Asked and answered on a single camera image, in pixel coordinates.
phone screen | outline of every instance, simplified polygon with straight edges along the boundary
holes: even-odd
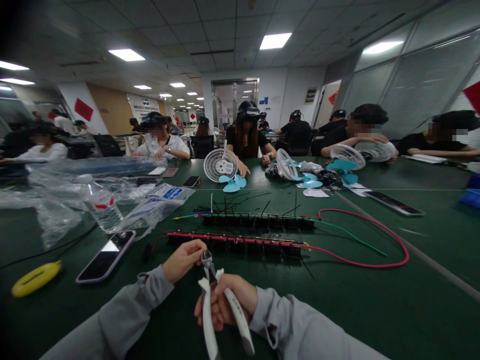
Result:
[[[83,270],[78,280],[98,279],[105,275],[133,234],[132,231],[123,231],[113,235],[88,267]]]
[[[195,183],[200,179],[200,176],[190,176],[182,186],[191,188],[192,186],[195,185]]]
[[[391,198],[390,196],[385,195],[384,193],[378,192],[378,191],[368,191],[368,196],[371,196],[372,198],[378,199],[381,202],[390,205],[391,207],[401,209],[404,212],[407,212],[412,215],[419,215],[423,214],[420,210],[417,210],[411,206],[408,206],[404,204],[401,201],[395,200],[394,198]]]

green wire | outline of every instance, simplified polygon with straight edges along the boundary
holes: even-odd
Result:
[[[185,219],[185,218],[193,218],[195,217],[195,215],[197,214],[193,214],[193,215],[185,215],[185,216],[178,216],[178,217],[175,217],[174,220],[180,220],[180,219]],[[201,214],[202,217],[241,217],[242,215],[241,214]],[[278,216],[269,216],[269,215],[266,215],[266,216],[263,216],[263,215],[252,215],[252,217],[255,217],[255,218],[278,218]],[[291,216],[291,215],[282,215],[281,216],[282,218],[289,218],[289,219],[304,219],[304,220],[308,220],[308,221],[311,221],[313,223],[319,223],[319,224],[323,224],[323,225],[328,225],[328,226],[331,226],[333,228],[337,228],[337,229],[340,229],[341,231],[347,233],[348,235],[350,235],[352,238],[354,238],[356,241],[358,241],[359,243],[369,247],[370,249],[372,250],[375,250],[377,253],[383,255],[384,257],[387,256],[386,253],[384,253],[383,251],[381,250],[378,250],[376,247],[370,245],[369,243],[366,243],[362,240],[360,240],[358,237],[356,237],[355,235],[353,235],[350,231],[344,229],[343,227],[340,227],[340,226],[337,226],[337,225],[333,225],[333,224],[330,224],[330,223],[327,223],[327,222],[323,222],[323,221],[320,221],[320,220],[315,220],[315,219],[311,219],[311,218],[306,218],[306,217],[300,217],[300,216]]]

wire cutter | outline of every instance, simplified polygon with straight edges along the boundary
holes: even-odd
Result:
[[[220,360],[219,347],[217,345],[217,339],[215,337],[214,325],[212,322],[211,311],[211,288],[210,288],[210,271],[214,275],[217,282],[220,282],[224,269],[220,269],[215,272],[214,262],[212,254],[208,250],[204,250],[201,253],[201,262],[203,263],[203,269],[205,270],[205,277],[198,281],[201,287],[202,297],[202,319],[203,319],[203,335],[205,337],[206,350],[210,360]],[[235,296],[234,292],[228,287],[224,292],[228,303],[230,304],[233,316],[235,317],[238,330],[240,331],[241,341],[246,353],[250,356],[255,355],[254,344],[252,343],[252,336],[250,335],[249,325],[245,314],[242,310],[239,300]]]

plastic bottle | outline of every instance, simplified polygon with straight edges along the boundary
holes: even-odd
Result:
[[[88,185],[82,199],[98,226],[107,234],[118,231],[118,225],[124,219],[110,191],[94,182],[90,174],[79,175],[76,178],[80,184]]]

smartphone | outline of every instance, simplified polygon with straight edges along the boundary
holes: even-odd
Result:
[[[78,275],[75,282],[91,284],[105,280],[127,251],[136,234],[136,231],[122,231],[114,234]]]
[[[184,183],[183,187],[193,188],[197,183],[200,184],[200,176],[190,176]]]
[[[407,217],[421,217],[425,215],[424,212],[408,206],[401,201],[395,200],[379,191],[365,191],[364,194]]]

